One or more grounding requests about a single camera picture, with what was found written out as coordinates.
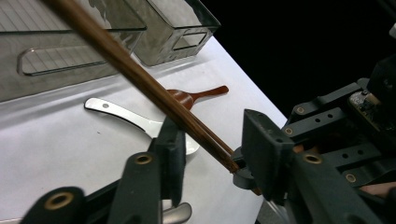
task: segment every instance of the wooden spoon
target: wooden spoon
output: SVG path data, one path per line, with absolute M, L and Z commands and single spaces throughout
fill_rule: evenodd
M 180 91 L 180 90 L 167 90 L 177 101 L 179 101 L 184 107 L 187 109 L 192 109 L 192 106 L 194 105 L 195 101 L 198 98 L 201 97 L 206 97 L 206 96 L 212 96 L 212 95 L 220 95 L 223 93 L 228 92 L 228 87 L 226 86 L 220 86 L 215 89 L 209 90 L 209 91 L 200 91 L 200 92 L 185 92 L 185 91 Z

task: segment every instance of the white table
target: white table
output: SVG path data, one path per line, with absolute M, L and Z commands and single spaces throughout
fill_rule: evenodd
M 166 89 L 226 85 L 227 94 L 198 101 L 191 112 L 232 149 L 241 145 L 245 108 L 279 127 L 286 122 L 215 37 L 197 56 L 145 69 Z M 150 138 L 133 125 L 85 110 L 90 97 L 164 119 L 122 75 L 1 103 L 0 220 L 23 217 L 36 199 L 59 187 L 77 186 L 88 195 L 120 178 L 126 159 L 148 149 Z M 192 206 L 188 223 L 252 224 L 263 197 L 236 187 L 229 171 L 200 147 L 186 166 L 182 202 Z

